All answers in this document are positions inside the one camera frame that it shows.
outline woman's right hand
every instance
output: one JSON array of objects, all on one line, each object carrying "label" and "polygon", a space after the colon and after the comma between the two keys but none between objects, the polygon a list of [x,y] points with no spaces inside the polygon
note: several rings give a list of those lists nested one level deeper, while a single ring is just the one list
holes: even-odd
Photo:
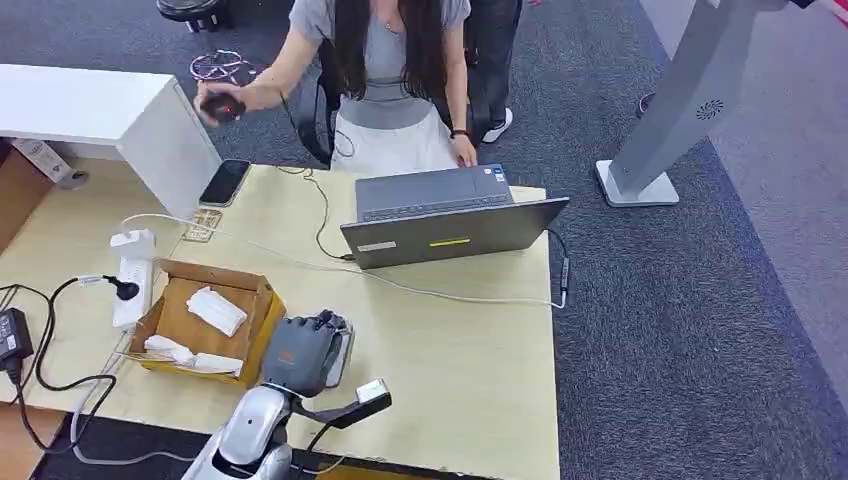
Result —
[{"label": "woman's right hand", "polygon": [[283,97],[278,89],[273,86],[262,85],[256,82],[244,87],[224,82],[197,82],[197,95],[194,97],[194,109],[204,122],[209,125],[218,126],[218,122],[206,114],[200,105],[209,96],[209,93],[229,93],[236,100],[243,103],[246,111],[264,110],[281,104]]}]

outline laptop keyboard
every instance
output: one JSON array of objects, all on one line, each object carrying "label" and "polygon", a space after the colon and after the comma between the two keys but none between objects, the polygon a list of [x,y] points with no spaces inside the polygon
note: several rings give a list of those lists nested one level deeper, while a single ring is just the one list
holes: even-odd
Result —
[{"label": "laptop keyboard", "polygon": [[377,222],[380,220],[391,220],[395,218],[414,217],[418,215],[431,215],[434,213],[452,212],[454,210],[465,210],[477,207],[491,207],[509,203],[510,195],[492,195],[489,197],[467,198],[453,200],[450,202],[430,203],[427,205],[412,205],[409,207],[383,208],[365,212],[363,221]]}]

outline gray carpet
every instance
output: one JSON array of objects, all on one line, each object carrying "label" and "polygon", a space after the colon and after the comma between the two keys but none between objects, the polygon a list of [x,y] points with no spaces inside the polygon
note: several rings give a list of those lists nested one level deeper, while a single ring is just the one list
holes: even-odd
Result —
[{"label": "gray carpet", "polygon": [[[694,0],[640,3],[673,53]],[[741,104],[710,138],[845,406],[848,28],[824,5],[758,17]]]},{"label": "gray carpet", "polygon": [[[215,46],[270,61],[286,29],[283,3],[239,3],[238,29],[215,35]],[[204,41],[152,4],[19,5],[0,20],[0,61],[174,73],[192,94],[185,65]],[[80,25],[87,31],[74,33]],[[638,0],[528,10],[515,55],[517,121],[480,152],[515,184],[573,198],[556,224],[576,286],[554,319],[563,477],[848,476],[845,412],[712,145],[671,170],[677,207],[613,210],[599,193],[593,163],[614,156],[635,123],[633,101],[666,62]],[[307,158],[277,112],[212,135],[222,156]],[[94,453],[110,440],[88,441]],[[83,478],[74,462],[49,459],[43,478]]]}]

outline white stand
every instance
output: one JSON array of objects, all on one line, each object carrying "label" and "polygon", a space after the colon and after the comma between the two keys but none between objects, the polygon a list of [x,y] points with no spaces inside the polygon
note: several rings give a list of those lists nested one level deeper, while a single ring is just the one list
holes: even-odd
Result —
[{"label": "white stand", "polygon": [[0,136],[124,160],[176,217],[191,219],[221,164],[172,75],[0,64],[0,91]]},{"label": "white stand", "polygon": [[650,108],[596,173],[613,207],[674,205],[664,173],[736,105],[754,19],[788,0],[697,0]]}]

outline light wood tabletop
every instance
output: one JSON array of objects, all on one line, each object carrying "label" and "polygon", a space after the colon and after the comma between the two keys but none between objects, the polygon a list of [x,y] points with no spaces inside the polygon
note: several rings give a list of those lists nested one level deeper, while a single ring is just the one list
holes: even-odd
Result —
[{"label": "light wood tabletop", "polygon": [[[113,272],[109,237],[136,213],[161,213],[125,164],[86,164],[89,185],[54,191],[13,245],[0,256],[0,283],[24,283],[50,292],[83,273]],[[330,201],[322,236],[331,252],[347,253],[338,225],[354,212],[354,177],[315,172]],[[544,198],[544,190],[513,187],[517,201]],[[331,430],[317,450],[338,455],[503,479],[558,479],[556,387],[550,307],[475,304],[402,291],[356,273],[318,249],[315,232],[324,204],[314,185],[273,167],[253,166],[207,244],[179,239],[182,228],[163,219],[139,219],[151,228],[157,254],[265,275],[290,315],[329,308],[350,320],[356,341],[342,384],[305,402],[326,409],[353,401],[355,388],[383,378],[393,405],[346,430]],[[282,252],[283,258],[242,241]],[[406,286],[480,298],[550,299],[547,239],[530,249],[371,270]],[[161,290],[164,278],[157,280]],[[108,286],[66,291],[58,304],[56,339],[45,376],[69,382],[100,370],[119,340],[111,327]],[[34,336],[44,325],[43,301],[20,293],[14,305],[28,315]],[[80,391],[48,392],[35,382],[27,402],[70,410]],[[14,394],[0,382],[0,399]],[[124,361],[118,385],[99,415],[211,433],[243,394],[237,387],[162,372]],[[319,425],[293,417],[289,442],[303,448]]]}]

